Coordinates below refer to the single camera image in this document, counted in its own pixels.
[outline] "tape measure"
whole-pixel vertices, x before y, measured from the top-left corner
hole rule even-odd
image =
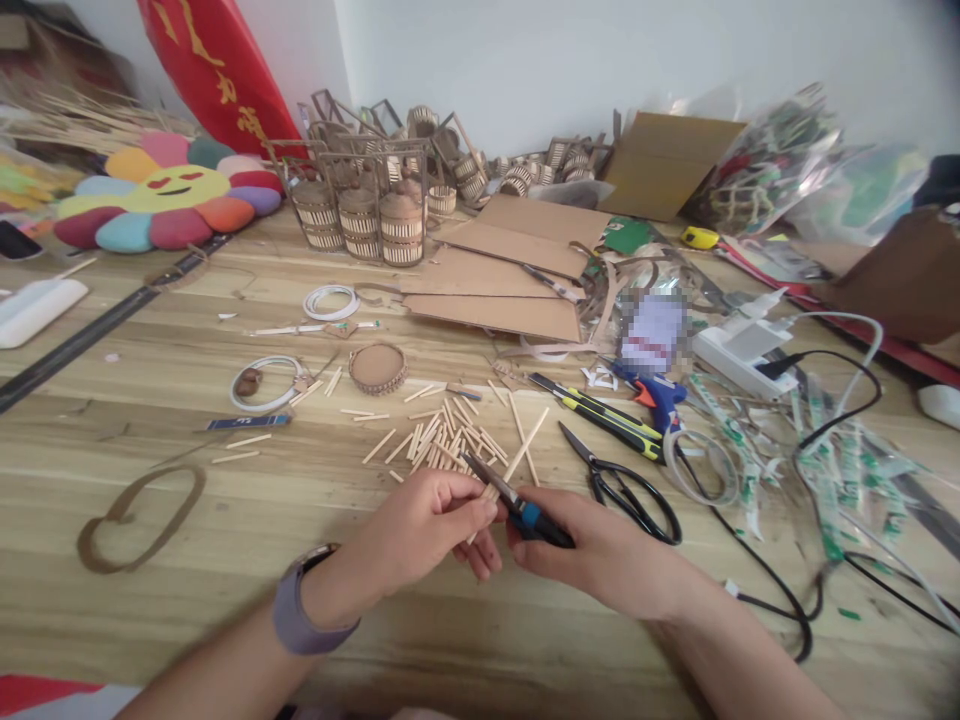
[[[691,225],[683,231],[680,239],[695,250],[709,250],[720,242],[720,235],[713,230],[696,228]]]

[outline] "right hand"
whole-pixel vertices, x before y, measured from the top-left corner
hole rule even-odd
[[[509,521],[507,542],[524,570],[571,585],[637,620],[671,620],[704,576],[679,553],[611,509],[576,493],[525,487],[517,492],[540,506],[573,538],[564,550],[524,541]]]

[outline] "smartwatch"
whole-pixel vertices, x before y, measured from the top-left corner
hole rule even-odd
[[[322,563],[340,547],[329,543],[304,553],[287,569],[273,601],[273,627],[283,646],[294,655],[320,655],[340,647],[360,621],[342,630],[321,630],[307,617],[300,599],[300,583],[303,576]]]

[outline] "wrist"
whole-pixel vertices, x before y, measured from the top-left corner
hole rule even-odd
[[[303,609],[314,626],[321,630],[350,627],[382,597],[370,585],[362,568],[351,567],[338,550],[300,582]]]

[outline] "left hand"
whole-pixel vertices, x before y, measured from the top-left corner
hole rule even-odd
[[[426,577],[451,550],[457,560],[469,562],[478,580],[500,572],[503,561],[488,527],[503,520],[506,510],[495,501],[480,500],[483,488],[476,478],[446,470],[411,475],[354,538],[304,578],[308,613],[314,604],[309,595],[315,595],[318,604],[321,598],[327,604],[316,620],[332,620],[331,615],[342,619],[330,607],[336,588],[347,605],[342,609],[360,614]],[[467,545],[465,540],[474,533],[476,540]]]

